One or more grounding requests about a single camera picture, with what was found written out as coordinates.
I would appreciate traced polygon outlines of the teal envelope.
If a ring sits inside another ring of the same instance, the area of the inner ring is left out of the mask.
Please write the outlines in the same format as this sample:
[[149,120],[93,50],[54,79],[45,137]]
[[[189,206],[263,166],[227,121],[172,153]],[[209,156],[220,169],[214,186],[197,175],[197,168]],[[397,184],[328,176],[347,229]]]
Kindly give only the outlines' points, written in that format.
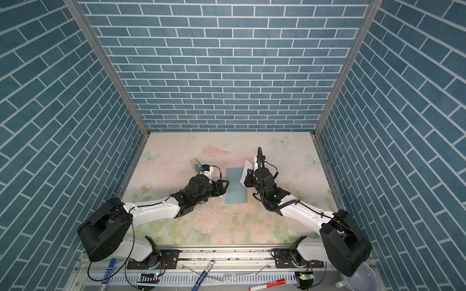
[[246,188],[241,180],[242,173],[242,168],[226,169],[226,179],[229,181],[225,194],[226,204],[246,204]]

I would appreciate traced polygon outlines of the white letter with blue border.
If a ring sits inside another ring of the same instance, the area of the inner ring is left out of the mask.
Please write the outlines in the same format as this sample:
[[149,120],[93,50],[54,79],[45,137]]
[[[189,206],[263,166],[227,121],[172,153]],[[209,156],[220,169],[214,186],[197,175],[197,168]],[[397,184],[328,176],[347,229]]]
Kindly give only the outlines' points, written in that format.
[[248,171],[249,170],[253,170],[254,169],[254,163],[251,162],[250,160],[246,160],[245,161],[245,165],[243,167],[243,171],[242,171],[242,174],[241,174],[241,183],[244,184],[244,182],[246,181],[246,177],[248,175]]

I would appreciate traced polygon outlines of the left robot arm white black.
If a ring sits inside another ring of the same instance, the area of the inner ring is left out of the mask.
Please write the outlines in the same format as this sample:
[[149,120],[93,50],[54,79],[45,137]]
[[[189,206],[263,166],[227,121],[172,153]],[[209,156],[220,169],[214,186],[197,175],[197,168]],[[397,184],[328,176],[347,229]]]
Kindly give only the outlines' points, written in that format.
[[77,234],[91,262],[108,257],[150,261],[159,254],[154,240],[137,240],[128,232],[131,227],[183,217],[195,206],[224,195],[228,186],[227,180],[214,181],[206,175],[196,175],[184,189],[161,200],[125,203],[111,198],[80,225]]

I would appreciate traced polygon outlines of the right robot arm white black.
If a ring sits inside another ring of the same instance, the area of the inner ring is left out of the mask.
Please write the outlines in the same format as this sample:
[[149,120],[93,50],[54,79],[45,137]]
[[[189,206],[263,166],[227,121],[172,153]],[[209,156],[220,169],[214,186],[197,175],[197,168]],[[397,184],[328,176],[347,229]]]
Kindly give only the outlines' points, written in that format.
[[353,276],[372,251],[372,245],[353,217],[345,210],[329,212],[305,203],[279,188],[266,167],[245,169],[242,176],[246,188],[257,190],[264,208],[291,218],[319,233],[321,243],[299,239],[294,246],[304,261],[331,263],[341,274]]

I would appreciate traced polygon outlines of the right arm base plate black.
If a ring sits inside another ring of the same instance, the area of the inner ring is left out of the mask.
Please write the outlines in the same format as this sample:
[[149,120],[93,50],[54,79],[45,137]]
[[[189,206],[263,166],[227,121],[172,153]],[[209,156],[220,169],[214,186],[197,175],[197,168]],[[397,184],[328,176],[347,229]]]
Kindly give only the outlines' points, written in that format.
[[270,250],[270,254],[274,260],[277,269],[291,269],[291,268],[323,268],[325,266],[322,261],[305,261],[297,251],[290,249],[275,248]]

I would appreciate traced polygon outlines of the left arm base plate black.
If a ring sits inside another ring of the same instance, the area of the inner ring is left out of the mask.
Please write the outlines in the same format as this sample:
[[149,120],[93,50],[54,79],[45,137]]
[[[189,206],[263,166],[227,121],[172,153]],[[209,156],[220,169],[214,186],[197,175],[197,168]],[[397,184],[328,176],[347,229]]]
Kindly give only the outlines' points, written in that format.
[[178,249],[162,249],[159,252],[152,251],[149,256],[136,261],[130,259],[127,263],[129,270],[166,270],[176,269],[180,251]]

